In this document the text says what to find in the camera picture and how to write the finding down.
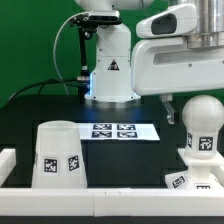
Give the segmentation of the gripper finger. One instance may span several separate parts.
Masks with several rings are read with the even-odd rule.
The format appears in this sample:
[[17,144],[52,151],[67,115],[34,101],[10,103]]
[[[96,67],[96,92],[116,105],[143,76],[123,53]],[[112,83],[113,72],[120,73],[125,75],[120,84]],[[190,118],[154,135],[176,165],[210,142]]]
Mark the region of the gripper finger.
[[173,96],[171,94],[161,94],[160,100],[167,111],[167,121],[173,125],[175,123],[175,110],[171,105]]

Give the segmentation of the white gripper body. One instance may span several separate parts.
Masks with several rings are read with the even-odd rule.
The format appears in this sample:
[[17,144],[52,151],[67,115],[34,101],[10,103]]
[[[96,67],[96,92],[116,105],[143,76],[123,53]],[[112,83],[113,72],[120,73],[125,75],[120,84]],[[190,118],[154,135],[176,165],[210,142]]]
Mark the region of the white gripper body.
[[224,88],[224,47],[188,49],[183,37],[142,40],[131,62],[140,96]]

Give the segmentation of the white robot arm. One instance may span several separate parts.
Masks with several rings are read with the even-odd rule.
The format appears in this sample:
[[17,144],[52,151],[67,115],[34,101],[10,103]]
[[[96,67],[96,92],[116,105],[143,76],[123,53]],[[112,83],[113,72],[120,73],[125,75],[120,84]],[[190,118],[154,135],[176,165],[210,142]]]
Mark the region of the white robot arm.
[[158,95],[224,88],[224,0],[166,0],[166,10],[136,25],[140,41],[122,24],[122,10],[147,8],[155,0],[75,0],[84,23],[97,29],[96,67],[86,98],[126,103]]

